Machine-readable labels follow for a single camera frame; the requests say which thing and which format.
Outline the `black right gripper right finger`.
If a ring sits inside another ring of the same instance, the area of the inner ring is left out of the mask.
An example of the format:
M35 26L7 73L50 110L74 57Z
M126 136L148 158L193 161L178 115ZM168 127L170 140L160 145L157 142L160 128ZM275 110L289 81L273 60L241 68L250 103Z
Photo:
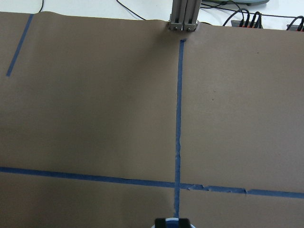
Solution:
M179 226L179 228L189 228L189 219L188 218L179 218L178 226Z

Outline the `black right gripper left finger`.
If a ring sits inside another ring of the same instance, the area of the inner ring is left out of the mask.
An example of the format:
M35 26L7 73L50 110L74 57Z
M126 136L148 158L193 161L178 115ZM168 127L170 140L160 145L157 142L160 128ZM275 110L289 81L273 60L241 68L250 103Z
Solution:
M155 228L166 228L166 218L156 218L154 221Z

